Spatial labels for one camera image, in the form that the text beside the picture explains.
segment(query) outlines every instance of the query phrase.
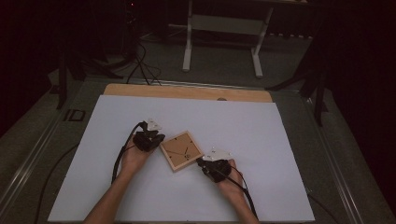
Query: white paper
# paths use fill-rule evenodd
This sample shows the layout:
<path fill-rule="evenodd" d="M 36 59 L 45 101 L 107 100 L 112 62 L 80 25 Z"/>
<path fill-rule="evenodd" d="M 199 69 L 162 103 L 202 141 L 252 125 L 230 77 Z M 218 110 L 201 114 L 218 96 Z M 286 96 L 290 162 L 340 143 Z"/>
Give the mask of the white paper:
<path fill-rule="evenodd" d="M 189 131 L 200 149 L 231 152 L 260 221 L 314 216 L 276 104 L 102 95 L 49 221 L 81 221 L 110 187 L 114 162 L 132 128 L 154 119 L 165 140 Z M 121 221 L 237 221 L 196 163 L 173 173 L 159 148 L 133 179 Z"/>

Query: white tabletop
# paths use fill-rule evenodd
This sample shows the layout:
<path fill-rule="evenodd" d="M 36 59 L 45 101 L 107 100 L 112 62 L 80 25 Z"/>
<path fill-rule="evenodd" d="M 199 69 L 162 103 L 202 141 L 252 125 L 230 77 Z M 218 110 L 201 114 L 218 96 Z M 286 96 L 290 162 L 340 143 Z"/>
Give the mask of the white tabletop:
<path fill-rule="evenodd" d="M 260 221 L 314 216 L 276 104 L 102 95 L 82 137 L 49 221 L 81 221 L 110 186 L 120 148 L 149 118 L 170 138 L 189 131 L 201 150 L 233 154 Z M 120 221 L 237 221 L 230 205 L 195 163 L 173 173 L 159 148 L 133 179 Z"/>

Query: small square box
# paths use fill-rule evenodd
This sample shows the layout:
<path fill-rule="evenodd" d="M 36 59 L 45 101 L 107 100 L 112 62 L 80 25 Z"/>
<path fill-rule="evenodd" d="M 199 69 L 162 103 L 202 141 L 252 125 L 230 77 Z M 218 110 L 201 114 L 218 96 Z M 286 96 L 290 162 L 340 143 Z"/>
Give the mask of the small square box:
<path fill-rule="evenodd" d="M 174 172 L 204 156 L 187 131 L 163 141 L 160 147 Z"/>

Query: wooden edge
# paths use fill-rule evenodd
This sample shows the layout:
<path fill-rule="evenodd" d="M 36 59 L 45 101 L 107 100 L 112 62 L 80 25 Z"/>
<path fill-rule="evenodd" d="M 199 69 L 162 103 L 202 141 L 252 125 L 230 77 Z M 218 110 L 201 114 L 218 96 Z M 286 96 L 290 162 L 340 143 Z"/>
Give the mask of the wooden edge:
<path fill-rule="evenodd" d="M 197 100 L 227 100 L 272 103 L 268 91 L 232 90 L 206 87 L 147 86 L 132 84 L 108 84 L 104 95 L 161 97 Z"/>
<path fill-rule="evenodd" d="M 166 153 L 166 149 L 163 146 L 163 144 L 160 144 L 161 151 L 163 152 L 163 155 L 165 156 L 166 160 L 168 161 L 168 164 L 171 166 L 173 172 L 175 171 L 176 167 L 172 163 L 171 159 L 169 159 L 168 154 Z"/>

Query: cable on floor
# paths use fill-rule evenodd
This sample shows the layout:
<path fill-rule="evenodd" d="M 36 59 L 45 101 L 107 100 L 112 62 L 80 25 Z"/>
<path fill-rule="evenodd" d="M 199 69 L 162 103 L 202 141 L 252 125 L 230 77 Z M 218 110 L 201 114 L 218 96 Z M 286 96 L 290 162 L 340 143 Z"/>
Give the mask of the cable on floor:
<path fill-rule="evenodd" d="M 174 35 L 178 35 L 178 34 L 180 34 L 180 33 L 183 33 L 184 31 L 187 31 L 187 28 L 184 28 L 184 27 L 183 27 L 183 28 L 181 28 L 180 30 L 175 31 L 175 32 L 173 32 L 172 34 L 168 35 L 167 37 L 171 37 L 171 36 L 174 36 Z M 161 42 L 161 41 L 163 41 L 161 38 L 155 36 L 154 33 L 152 33 L 152 32 L 150 32 L 150 33 L 148 33 L 148 34 L 146 34 L 146 35 L 140 36 L 139 39 L 140 39 L 140 40 L 143 40 L 143 41 L 148 41 L 148 42 Z"/>
<path fill-rule="evenodd" d="M 340 224 L 340 222 L 338 221 L 338 219 L 335 217 L 335 215 L 332 214 L 332 212 L 320 201 L 318 201 L 318 199 L 316 199 L 314 196 L 312 196 L 311 194 L 307 194 L 308 198 L 310 198 L 312 201 L 314 201 L 315 203 L 317 203 L 327 214 L 329 214 L 329 216 L 332 217 L 332 219 L 334 220 L 335 223 Z"/>
<path fill-rule="evenodd" d="M 142 44 L 139 43 L 138 45 L 143 49 L 143 56 L 140 57 L 139 55 L 136 55 L 137 65 L 136 65 L 136 67 L 132 70 L 131 74 L 128 76 L 128 78 L 127 78 L 127 80 L 126 80 L 126 84 L 129 84 L 129 81 L 130 81 L 130 79 L 132 78 L 132 76 L 134 75 L 134 72 L 136 71 L 137 68 L 139 68 L 139 69 L 140 69 L 140 72 L 142 73 L 143 78 L 146 80 L 146 83 L 147 83 L 148 85 L 151 85 L 154 81 L 157 81 L 158 84 L 160 84 L 160 86 L 161 86 L 161 85 L 162 85 L 162 84 L 161 84 L 161 81 L 158 79 L 158 76 L 161 74 L 161 69 L 158 68 L 158 67 L 154 67 L 154 66 L 151 66 L 151 65 L 148 65 L 148 64 L 144 63 L 144 59 L 145 59 L 145 57 L 146 57 L 147 50 L 146 50 L 146 48 L 145 48 Z M 158 70 L 158 71 L 159 71 L 159 74 L 158 74 L 157 76 L 154 75 L 154 74 L 150 71 L 150 68 L 153 68 L 153 69 Z M 145 70 L 147 70 L 147 71 L 151 74 L 151 76 L 152 76 L 152 80 L 151 80 L 151 81 L 149 81 L 149 79 L 148 79 L 148 77 L 147 77 L 147 75 L 146 75 L 146 73 L 145 73 Z"/>
<path fill-rule="evenodd" d="M 68 149 L 68 150 L 62 155 L 62 157 L 59 158 L 59 160 L 57 160 L 57 161 L 55 162 L 55 164 L 54 164 L 54 165 L 52 166 L 52 168 L 50 169 L 49 174 L 47 175 L 47 179 L 46 179 L 46 181 L 45 181 L 45 183 L 44 183 L 44 186 L 43 186 L 43 188 L 41 189 L 40 197 L 39 197 L 39 199 L 38 199 L 38 206 L 37 206 L 37 209 L 35 210 L 35 222 L 34 222 L 35 224 L 38 222 L 38 217 L 39 217 L 39 214 L 40 214 L 40 208 L 41 208 L 41 204 L 42 204 L 42 201 L 43 201 L 43 198 L 44 198 L 44 192 L 46 191 L 47 184 L 48 184 L 49 181 L 50 181 L 50 177 L 51 177 L 53 171 L 54 171 L 55 168 L 58 166 L 59 162 L 61 162 L 61 160 L 62 160 L 65 156 L 67 156 L 70 152 L 72 152 L 74 149 L 76 149 L 76 148 L 78 147 L 78 145 L 79 145 L 79 143 L 77 143 L 76 145 L 74 145 L 73 147 L 71 147 L 70 149 Z"/>

